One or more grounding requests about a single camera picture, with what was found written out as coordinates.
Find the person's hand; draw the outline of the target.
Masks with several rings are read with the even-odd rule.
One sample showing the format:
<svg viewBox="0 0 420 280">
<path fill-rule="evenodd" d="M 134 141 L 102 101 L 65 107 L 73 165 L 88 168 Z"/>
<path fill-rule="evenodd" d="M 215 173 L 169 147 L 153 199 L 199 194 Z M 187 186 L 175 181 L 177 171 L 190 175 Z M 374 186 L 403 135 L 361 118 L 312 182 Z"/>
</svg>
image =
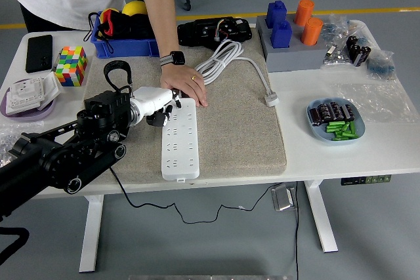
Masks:
<svg viewBox="0 0 420 280">
<path fill-rule="evenodd" d="M 186 65 L 166 64 L 161 67 L 160 84 L 165 89 L 177 89 L 194 99 L 196 106 L 207 107 L 207 91 L 203 77 Z"/>
</svg>

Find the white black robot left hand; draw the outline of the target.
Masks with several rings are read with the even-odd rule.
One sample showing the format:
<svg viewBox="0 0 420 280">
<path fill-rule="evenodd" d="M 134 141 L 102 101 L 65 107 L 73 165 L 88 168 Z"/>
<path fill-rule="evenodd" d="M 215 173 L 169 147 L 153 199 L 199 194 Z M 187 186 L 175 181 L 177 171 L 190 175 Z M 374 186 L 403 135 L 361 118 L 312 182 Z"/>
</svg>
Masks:
<svg viewBox="0 0 420 280">
<path fill-rule="evenodd" d="M 155 87 L 140 87 L 134 91 L 130 99 L 131 126 L 145 117 L 147 124 L 164 127 L 171 117 L 173 104 L 181 108 L 178 94 L 170 89 Z"/>
</svg>

